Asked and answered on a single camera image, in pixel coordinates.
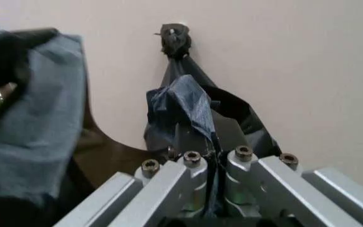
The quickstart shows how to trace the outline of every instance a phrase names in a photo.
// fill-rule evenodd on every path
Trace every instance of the silver metal frame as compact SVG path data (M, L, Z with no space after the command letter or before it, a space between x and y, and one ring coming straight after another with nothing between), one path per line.
M156 226L164 217L175 217L192 191L189 169L168 161L109 226Z
M275 156L253 162L249 172L238 175L246 175L241 182L263 215L293 214L305 226L361 226Z
M118 172L54 226L107 226L141 189L140 180Z
M302 177L363 224L363 187L333 168L303 173Z

